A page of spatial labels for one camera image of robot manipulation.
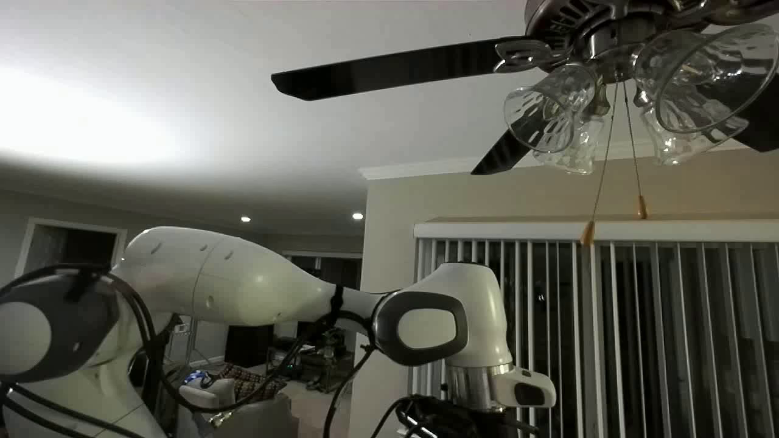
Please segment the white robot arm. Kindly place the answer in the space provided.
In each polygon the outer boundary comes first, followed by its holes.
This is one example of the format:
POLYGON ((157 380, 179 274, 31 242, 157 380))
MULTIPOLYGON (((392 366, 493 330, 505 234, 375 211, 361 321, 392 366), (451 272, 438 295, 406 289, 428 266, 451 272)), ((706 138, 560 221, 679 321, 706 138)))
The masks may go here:
POLYGON ((451 397, 404 397, 421 438, 511 438, 516 406, 551 410, 555 382, 515 363, 505 292, 475 264, 444 264, 389 292, 310 274, 230 234, 153 227, 111 268, 47 266, 3 287, 3 425, 8 438, 167 438, 132 384, 132 363, 160 347, 180 316, 226 327, 304 321, 359 330, 400 366, 444 361, 451 397))

